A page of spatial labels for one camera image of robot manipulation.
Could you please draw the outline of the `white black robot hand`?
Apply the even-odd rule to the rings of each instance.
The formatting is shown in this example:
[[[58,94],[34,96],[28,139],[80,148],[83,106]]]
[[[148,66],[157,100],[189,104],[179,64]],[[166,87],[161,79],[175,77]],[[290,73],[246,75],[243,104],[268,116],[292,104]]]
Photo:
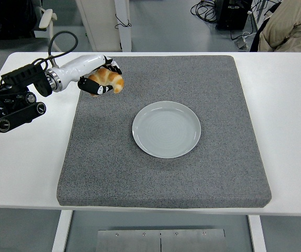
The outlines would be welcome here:
[[[124,79],[118,64],[104,55],[89,55],[76,58],[54,72],[57,75],[55,92],[63,91],[71,82],[93,96],[110,90],[119,93],[124,88]]]

